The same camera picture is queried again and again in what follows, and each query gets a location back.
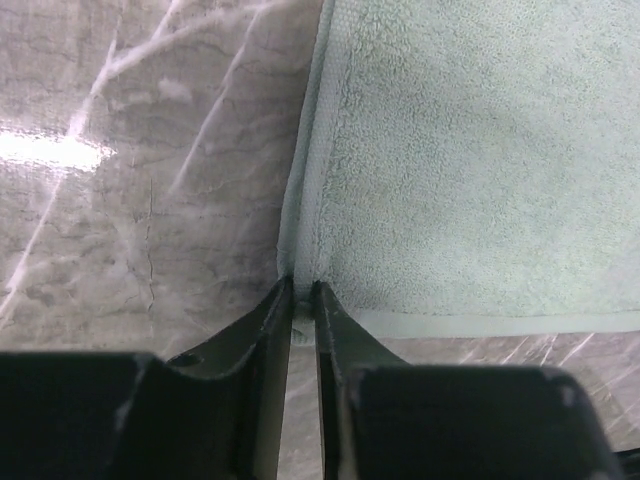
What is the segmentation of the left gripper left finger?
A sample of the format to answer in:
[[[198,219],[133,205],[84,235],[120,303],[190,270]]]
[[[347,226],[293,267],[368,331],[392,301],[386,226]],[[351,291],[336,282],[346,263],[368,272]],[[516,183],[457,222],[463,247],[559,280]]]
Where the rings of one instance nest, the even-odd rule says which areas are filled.
[[[3,353],[2,477],[275,478],[292,315],[282,278],[249,313],[169,360]]]

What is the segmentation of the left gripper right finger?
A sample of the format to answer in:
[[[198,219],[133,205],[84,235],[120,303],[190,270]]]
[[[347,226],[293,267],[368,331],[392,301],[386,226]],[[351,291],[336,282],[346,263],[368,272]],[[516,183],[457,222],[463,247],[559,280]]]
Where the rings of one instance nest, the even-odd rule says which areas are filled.
[[[546,366],[413,365],[312,289],[327,479],[621,479],[583,388]]]

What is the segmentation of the green panda towel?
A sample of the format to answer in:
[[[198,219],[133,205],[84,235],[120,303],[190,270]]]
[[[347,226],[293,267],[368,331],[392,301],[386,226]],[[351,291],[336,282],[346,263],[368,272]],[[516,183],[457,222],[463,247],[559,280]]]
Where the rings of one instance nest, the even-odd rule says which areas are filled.
[[[639,5],[327,1],[277,266],[380,337],[639,326]]]

